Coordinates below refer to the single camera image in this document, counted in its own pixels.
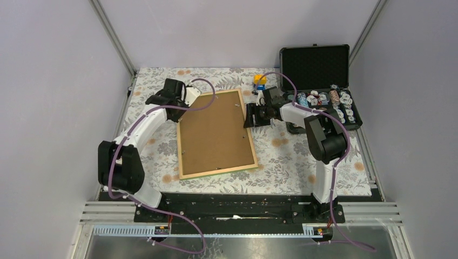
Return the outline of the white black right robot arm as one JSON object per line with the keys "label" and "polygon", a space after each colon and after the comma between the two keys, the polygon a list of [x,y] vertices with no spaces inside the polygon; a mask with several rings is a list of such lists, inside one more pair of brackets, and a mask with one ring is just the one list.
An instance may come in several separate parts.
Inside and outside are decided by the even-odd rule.
{"label": "white black right robot arm", "polygon": [[277,87],[267,88],[258,96],[260,103],[246,104],[244,128],[267,126],[276,119],[305,129],[309,151],[316,160],[316,184],[312,194],[317,203],[311,205],[309,213],[314,221],[324,222],[331,215],[327,203],[337,196],[334,190],[337,165],[350,148],[348,132],[338,112],[333,108],[312,109],[285,100]]}

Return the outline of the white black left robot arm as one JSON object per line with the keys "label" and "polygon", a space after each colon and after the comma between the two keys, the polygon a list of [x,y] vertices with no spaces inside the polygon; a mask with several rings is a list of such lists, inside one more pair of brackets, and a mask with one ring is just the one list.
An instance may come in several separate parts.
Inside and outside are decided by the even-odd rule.
{"label": "white black left robot arm", "polygon": [[156,222],[167,217],[161,192],[145,179],[140,154],[153,133],[166,121],[178,122],[201,91],[176,79],[167,78],[164,87],[147,98],[140,116],[112,141],[98,146],[98,182],[109,190],[147,205],[147,215]]}

